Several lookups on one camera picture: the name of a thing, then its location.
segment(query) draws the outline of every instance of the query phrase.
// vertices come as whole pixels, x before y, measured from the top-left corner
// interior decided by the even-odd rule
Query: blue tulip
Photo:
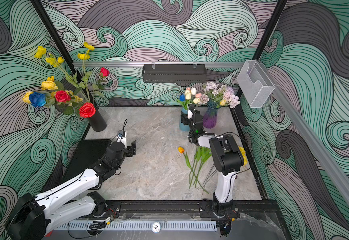
[[[45,94],[34,92],[29,95],[29,101],[32,103],[33,107],[42,107],[45,105]]]

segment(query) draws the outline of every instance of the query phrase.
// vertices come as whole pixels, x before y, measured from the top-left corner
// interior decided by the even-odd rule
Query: swirl wave pattern
[[[76,24],[60,27],[74,33],[66,37],[71,45],[81,46],[84,35],[79,37]],[[59,70],[33,57],[39,45],[60,56],[29,0],[0,1],[0,239],[6,239],[4,224],[18,197],[59,182],[71,147],[88,125],[86,119],[57,113],[54,106],[35,109],[22,102],[47,77],[63,79]],[[52,172],[59,175],[48,181]]]
[[[44,0],[42,3],[74,61],[79,60],[77,53],[86,50],[82,42],[87,41],[96,47],[89,61],[149,62],[249,60],[265,31],[264,22],[276,6],[274,1],[249,0]],[[210,69],[207,80],[238,88],[235,75],[230,75],[234,70],[237,69]],[[105,89],[100,91],[102,95],[95,95],[100,106],[178,105],[174,98],[187,87],[168,83],[138,88],[141,69],[109,71],[115,79],[105,84]]]
[[[287,6],[261,61],[349,176],[349,0]],[[349,206],[278,99],[236,112],[292,238],[349,240]]]

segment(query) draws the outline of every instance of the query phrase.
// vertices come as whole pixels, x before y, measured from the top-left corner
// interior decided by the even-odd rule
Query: clear plastic holder
[[[263,63],[246,60],[237,82],[251,108],[261,108],[275,86],[272,77]]]

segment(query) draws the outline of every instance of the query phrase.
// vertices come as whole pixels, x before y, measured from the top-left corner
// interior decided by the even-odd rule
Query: marble tabletop
[[[188,132],[179,129],[180,108],[100,108],[99,112],[107,122],[107,128],[95,132],[90,128],[86,139],[112,139],[121,130],[125,119],[128,123],[127,145],[137,140],[136,152],[127,157],[121,165],[122,173],[114,175],[102,183],[98,192],[105,199],[114,200],[201,200],[212,199],[217,186],[217,173],[206,184],[207,194],[194,186],[189,188],[189,168],[184,156],[177,150],[179,146],[187,151],[190,162],[196,145],[188,142]],[[206,108],[198,108],[201,114]],[[222,134],[237,129],[229,108],[221,108],[218,122],[207,132]],[[239,146],[241,141],[235,136]],[[249,164],[241,167],[245,170]],[[212,157],[204,164],[199,181],[203,182],[210,169],[215,170]],[[237,175],[233,187],[234,200],[261,200],[252,171]]]

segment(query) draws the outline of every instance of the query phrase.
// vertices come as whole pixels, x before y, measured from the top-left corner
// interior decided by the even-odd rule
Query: black vase
[[[99,113],[98,109],[92,117],[88,118],[88,121],[95,132],[101,132],[106,128],[106,122],[101,116],[101,113]]]

